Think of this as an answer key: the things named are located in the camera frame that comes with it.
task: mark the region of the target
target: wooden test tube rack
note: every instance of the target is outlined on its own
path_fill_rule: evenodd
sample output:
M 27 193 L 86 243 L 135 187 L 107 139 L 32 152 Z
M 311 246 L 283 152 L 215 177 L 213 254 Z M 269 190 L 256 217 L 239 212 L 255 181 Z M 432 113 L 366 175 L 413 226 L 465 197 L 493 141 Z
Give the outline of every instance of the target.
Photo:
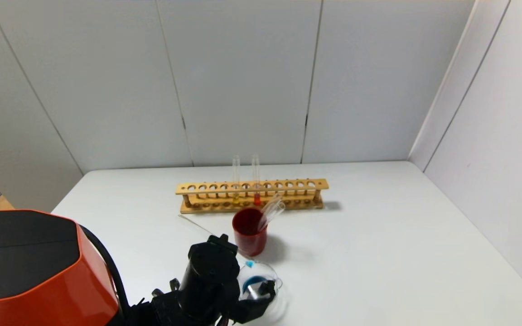
M 180 183 L 176 194 L 183 196 L 182 214 L 236 212 L 253 205 L 255 192 L 261 194 L 262 208 L 275 192 L 282 195 L 286 209 L 320 209 L 324 207 L 321 190 L 329 189 L 325 179 L 294 179 L 260 181 L 254 189 L 253 181 L 243 181 L 239 187 L 232 182 Z M 234 193 L 239 193 L 239 203 L 233 204 Z

